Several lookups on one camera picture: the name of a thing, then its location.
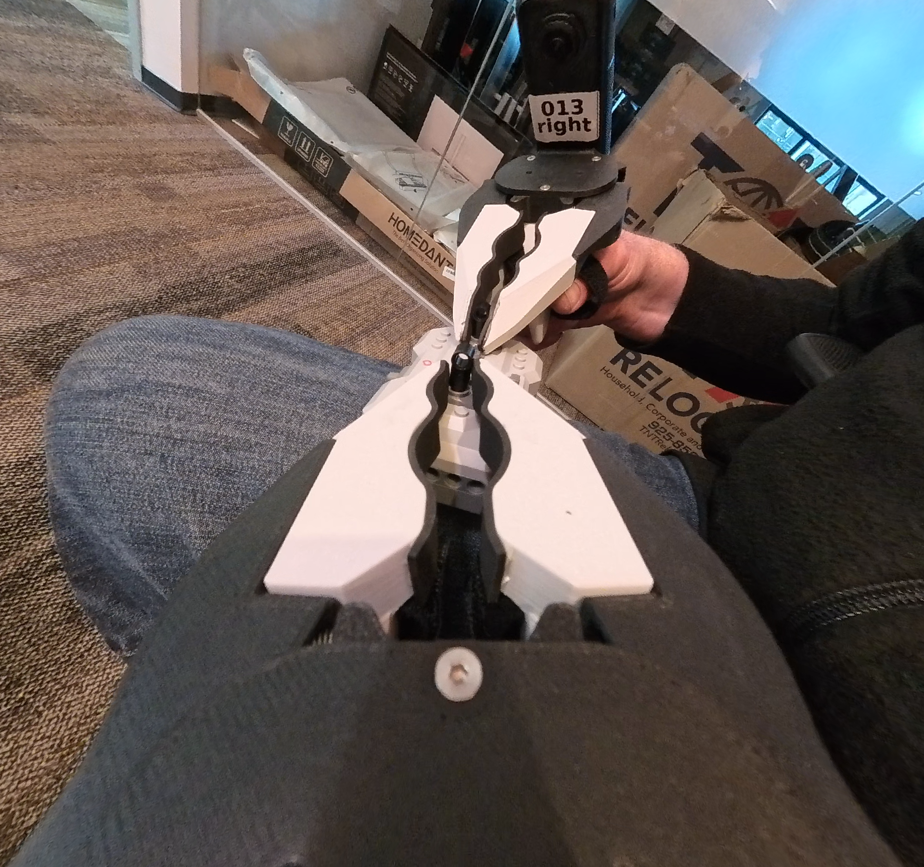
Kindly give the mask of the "black printed box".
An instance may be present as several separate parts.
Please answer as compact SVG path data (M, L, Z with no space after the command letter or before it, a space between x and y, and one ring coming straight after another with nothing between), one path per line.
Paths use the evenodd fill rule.
M416 140L435 96L458 112L464 106L468 89L390 25L367 96L404 133Z

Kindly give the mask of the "person's blue jeans leg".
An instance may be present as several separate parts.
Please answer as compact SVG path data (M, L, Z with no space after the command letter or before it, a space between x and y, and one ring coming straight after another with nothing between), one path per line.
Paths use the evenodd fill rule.
M305 336L177 316L84 343L53 385L44 440L56 546L107 644L134 653L209 542L397 371Z

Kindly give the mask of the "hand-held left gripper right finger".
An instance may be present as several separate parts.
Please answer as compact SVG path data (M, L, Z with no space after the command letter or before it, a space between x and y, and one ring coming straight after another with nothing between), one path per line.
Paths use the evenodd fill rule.
M501 592L538 622L551 604L646 595L653 576L588 448L587 438L484 364L486 414L510 445L491 479L493 523L504 552Z

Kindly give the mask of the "large printed cardboard box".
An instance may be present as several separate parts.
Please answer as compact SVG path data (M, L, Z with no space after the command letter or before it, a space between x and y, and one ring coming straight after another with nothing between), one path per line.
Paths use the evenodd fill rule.
M627 349L603 326L563 334L546 384L589 421L655 453L701 455L711 414L757 402Z
M628 225L651 232L697 170L771 232L858 218L689 65L676 65L615 145Z

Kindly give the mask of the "open-flap cardboard box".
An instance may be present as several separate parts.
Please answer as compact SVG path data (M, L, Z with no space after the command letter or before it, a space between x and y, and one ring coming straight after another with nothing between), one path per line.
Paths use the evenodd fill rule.
M652 236L728 268L831 285L700 170L678 183L675 198L654 222Z

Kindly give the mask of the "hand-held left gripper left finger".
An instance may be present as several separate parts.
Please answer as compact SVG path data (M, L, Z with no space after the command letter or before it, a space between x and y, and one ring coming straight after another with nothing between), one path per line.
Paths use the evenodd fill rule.
M336 435L265 575L269 593L365 603L380 618L427 599L442 414L443 368L424 366Z

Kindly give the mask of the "flat white packaged boxes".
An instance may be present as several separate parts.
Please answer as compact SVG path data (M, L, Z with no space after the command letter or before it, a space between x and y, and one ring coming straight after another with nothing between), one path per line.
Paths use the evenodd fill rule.
M360 189L370 188L373 199L387 199L456 250L461 207L499 166L498 147L439 96L430 100L414 141L346 78L291 82L259 51L246 48L242 55L256 84L340 153Z

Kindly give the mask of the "person's right forearm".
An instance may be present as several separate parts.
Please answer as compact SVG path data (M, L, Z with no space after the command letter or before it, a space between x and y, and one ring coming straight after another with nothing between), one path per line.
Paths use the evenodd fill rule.
M884 347L887 369L922 367L923 221L836 287L729 269L682 248L686 287L653 355L752 399L791 404L805 393L785 349L805 333L863 352Z

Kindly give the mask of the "grey remote controller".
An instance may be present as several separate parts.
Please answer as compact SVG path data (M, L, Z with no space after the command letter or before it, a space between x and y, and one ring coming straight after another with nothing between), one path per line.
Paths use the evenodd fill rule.
M402 386L425 361L450 362L457 341L450 327L427 332L412 349L406 368L390 373L387 381L363 408L368 412ZM488 356L487 362L529 394L538 393L543 364L539 356L519 340L507 341ZM440 419L441 449L428 477L433 481L437 500L471 513L481 511L480 502L491 470L479 454L479 417L473 408L470 392L449 394Z

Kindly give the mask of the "white pillar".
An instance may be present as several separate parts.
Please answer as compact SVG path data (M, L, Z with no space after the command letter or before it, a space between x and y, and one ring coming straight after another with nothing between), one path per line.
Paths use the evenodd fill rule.
M127 0L132 74L175 110L200 105L200 0Z

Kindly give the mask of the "person's right hand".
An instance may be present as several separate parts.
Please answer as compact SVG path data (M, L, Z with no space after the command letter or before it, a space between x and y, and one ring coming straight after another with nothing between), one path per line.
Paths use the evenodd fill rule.
M581 279L552 303L552 317L541 348L559 341L565 331L605 325L630 346L646 346L664 332L681 297L689 272L684 253L661 240L624 230L595 256L607 274L607 291L592 318L566 320L588 297Z

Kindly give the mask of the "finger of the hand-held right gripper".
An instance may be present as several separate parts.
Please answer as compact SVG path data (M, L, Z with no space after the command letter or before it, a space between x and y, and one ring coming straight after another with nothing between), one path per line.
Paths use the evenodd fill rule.
M520 212L485 205L456 251L453 320L461 346L488 354L520 326L514 285L503 286L504 265L520 250Z
M512 282L492 309L481 350L489 354L539 317L574 281L575 252L594 211L544 215L536 226L537 245L518 264Z

